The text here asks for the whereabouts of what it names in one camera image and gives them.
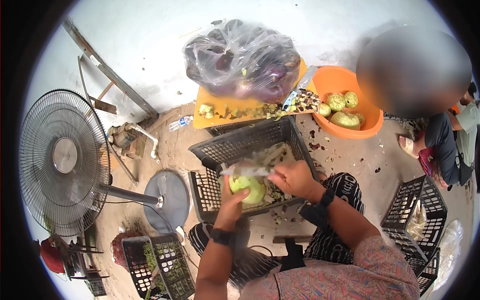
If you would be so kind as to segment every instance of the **electric fan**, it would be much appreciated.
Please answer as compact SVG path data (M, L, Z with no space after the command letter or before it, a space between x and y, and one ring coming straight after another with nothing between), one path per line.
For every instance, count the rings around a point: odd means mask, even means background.
M57 89L37 100L19 147L21 193L34 219L51 233L75 236L93 224L110 194L153 208L155 214L145 213L160 232L183 226L189 197L178 175L157 173L145 194L112 187L108 147L98 115L78 93Z

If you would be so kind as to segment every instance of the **striped pants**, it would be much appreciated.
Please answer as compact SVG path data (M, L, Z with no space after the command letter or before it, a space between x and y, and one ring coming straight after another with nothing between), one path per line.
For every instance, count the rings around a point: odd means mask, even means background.
M327 189L334 190L337 197L347 201L362 214L364 213L365 205L361 201L360 187L352 175L338 173L327 178L323 185ZM202 256L207 246L212 228L213 224L204 222L195 225L188 233L188 240L199 256ZM331 228L325 232L317 228L303 256L338 264L353 263L350 249ZM228 281L233 287L242 290L249 281L267 275L270 270L279 265L281 265L280 261L247 248L234 256Z

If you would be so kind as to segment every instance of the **concrete floor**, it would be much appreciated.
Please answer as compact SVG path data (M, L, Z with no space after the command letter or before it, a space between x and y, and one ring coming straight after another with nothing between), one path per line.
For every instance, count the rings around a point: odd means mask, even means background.
M194 104L182 106L179 115L191 115L193 110ZM187 171L204 169L200 160L187 149L193 144L211 138L211 136L206 130L196 130L192 125L181 128L176 132L168 132L167 124L178 119L177 116L179 115L175 115L156 129L155 134L161 141L158 147L158 153L161 156L160 163L155 163L146 151L143 159L126 163L138 179L138 186L135 187L120 168L112 171L114 186L143 193L148 180L163 169L176 170L184 177L185 183L189 185L186 177ZM314 144L320 143L326 147L325 150L319 148L313 151L311 155L325 166L328 175L334 172L349 172L356 177L362 190L362 200L366 205L365 216L378 228L380 228L380 222L393 199L398 184L423 175L419 162L403 153L398 147L397 135L405 134L406 131L395 121L384 121L378 134L366 140L345 140L326 133L321 134L318 132L318 126L312 120L310 114L298 115L297 126L306 144L313 143L308 132L315 130ZM326 136L330 138L330 142L324 139ZM148 141L145 148L149 151L151 147L152 143ZM327 157L334 157L334 161L332 162L329 159L326 162ZM381 170L375 173L374 170L377 168L381 168ZM456 264L458 267L463 263L470 245L473 211L472 194L470 190L457 186L450 192L441 190L441 194L448 208L446 224L459 219L464 230L461 242L462 254L460 262ZM120 201L120 199L109 196L107 201ZM296 213L296 208L297 206L293 206L288 209L284 215L288 221L282 221L280 225L276 225L270 215L253 216L249 246L262 245L269 248L274 255L285 255L287 252L283 244L272 244L275 235L312 234L315 229L314 225L308 222L299 224L300 216ZM296 217L296 222L290 222L293 217ZM184 227L185 232L188 232L197 222L194 208L191 206ZM113 263L111 252L108 250L110 242L118 234L120 225L127 229L138 229L149 236L157 235L148 224L144 216L144 210L140 205L105 204L96 221L97 243L105 253L94 257L95 264L104 273L110 275L110 278L104 279L104 285L110 299L139 299L129 273L121 266ZM191 259L198 265L200 257L188 243L186 249ZM195 279L196 267L190 264L190 271ZM443 293L441 290L436 291L429 296L429 299L441 298ZM229 299L237 299L238 296L236 291L229 288Z

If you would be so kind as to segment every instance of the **dark pants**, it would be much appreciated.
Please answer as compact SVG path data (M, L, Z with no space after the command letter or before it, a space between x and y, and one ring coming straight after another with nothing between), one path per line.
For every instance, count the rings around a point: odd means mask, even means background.
M455 162L456 142L452 123L446 112L430 117L425 130L425 146L433 147L442 177L449 185L458 182L459 168Z
M365 206L361 201L360 186L352 175L338 173L327 178L323 185L327 189L334 190L337 197L347 201L362 214L364 213ZM188 240L200 256L204 253L212 228L213 224L204 222L193 226L188 233ZM312 235L303 257L338 264L353 263L350 249L340 240L338 235L332 230L323 232L320 228L317 228ZM241 290L247 282L267 275L270 270L279 265L281 265L281 262L272 260L269 256L253 249L246 249L241 255L235 255L233 258L232 271L228 281L235 288Z

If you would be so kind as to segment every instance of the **white pipe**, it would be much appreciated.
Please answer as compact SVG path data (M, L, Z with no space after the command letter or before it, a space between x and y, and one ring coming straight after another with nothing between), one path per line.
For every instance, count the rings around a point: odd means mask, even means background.
M151 135L148 131L146 131L145 129L140 127L140 125L138 125L138 124L130 123L130 124L128 124L128 126L132 129L137 130L138 132L141 132L141 133L145 134L146 136L148 136L153 141L153 148L152 148L152 152L150 152L150 156L153 159L155 159L156 158L156 147L158 146L158 139L156 139L153 135Z

